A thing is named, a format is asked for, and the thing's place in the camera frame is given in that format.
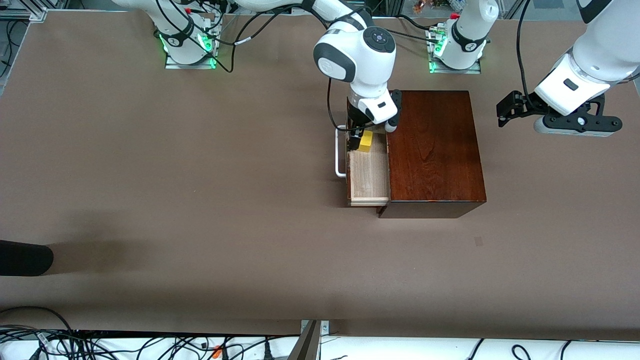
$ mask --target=brown tabletop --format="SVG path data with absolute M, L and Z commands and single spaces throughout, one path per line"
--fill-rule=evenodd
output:
M 424 45 L 396 37 L 390 88 L 470 92 L 488 202 L 381 220 L 347 208 L 333 174 L 312 17 L 277 18 L 227 74 L 164 70 L 144 13 L 51 12 L 0 99 L 0 238 L 54 244 L 58 263 L 1 278 L 0 304 L 49 306 L 80 329 L 328 318 L 359 335 L 640 340 L 636 90 L 607 93 L 625 122 L 610 138 L 539 135 L 533 118 L 499 129 L 496 103 L 520 88 L 515 30 L 496 23 L 477 76 L 429 74 Z M 525 24 L 531 88 L 583 31 Z M 347 93 L 335 84 L 337 119 Z M 3 322 L 60 326 L 25 316 Z

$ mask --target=drawer handle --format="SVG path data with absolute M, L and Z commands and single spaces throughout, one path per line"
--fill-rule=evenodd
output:
M 335 130 L 335 174 L 338 177 L 347 177 L 347 174 L 344 172 L 340 172 L 339 168 L 338 168 L 338 138 L 340 137 L 340 131 L 339 129 L 347 129 L 347 125 L 338 125 L 338 129 Z

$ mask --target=wooden box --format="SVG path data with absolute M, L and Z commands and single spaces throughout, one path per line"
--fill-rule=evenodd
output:
M 346 161 L 349 205 L 381 218 L 458 218 L 486 202 L 466 91 L 403 91 L 398 129 Z

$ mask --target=black cylinder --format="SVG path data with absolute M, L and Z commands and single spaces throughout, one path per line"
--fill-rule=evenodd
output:
M 53 264 L 53 251 L 45 245 L 0 240 L 1 276 L 38 276 Z

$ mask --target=yellow block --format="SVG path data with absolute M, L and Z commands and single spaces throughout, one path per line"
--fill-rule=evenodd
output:
M 360 146 L 358 147 L 358 151 L 369 152 L 371 150 L 371 142 L 373 141 L 373 132 L 365 130 L 362 133 L 362 137 L 360 139 Z

